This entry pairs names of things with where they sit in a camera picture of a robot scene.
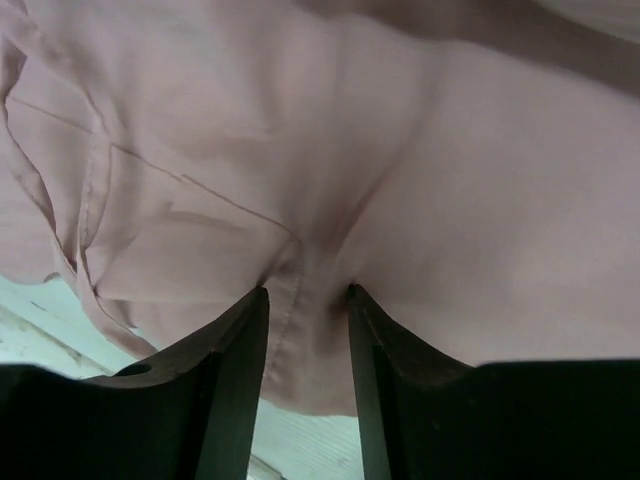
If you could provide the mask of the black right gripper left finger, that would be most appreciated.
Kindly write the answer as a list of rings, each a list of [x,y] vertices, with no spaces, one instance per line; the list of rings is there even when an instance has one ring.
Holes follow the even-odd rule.
[[[267,291],[112,376],[1,369],[5,479],[243,479],[265,368]]]

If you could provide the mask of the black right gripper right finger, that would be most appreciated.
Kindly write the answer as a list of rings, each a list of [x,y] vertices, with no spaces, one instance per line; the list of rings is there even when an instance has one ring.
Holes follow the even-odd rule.
[[[368,479],[635,479],[635,359],[459,362],[358,285],[346,303]]]

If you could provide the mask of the pink trousers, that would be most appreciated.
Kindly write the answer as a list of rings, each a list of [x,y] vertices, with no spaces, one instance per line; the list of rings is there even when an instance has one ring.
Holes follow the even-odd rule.
[[[253,287],[355,411],[363,286],[451,357],[639,353],[635,1],[5,1],[1,273],[149,356]]]

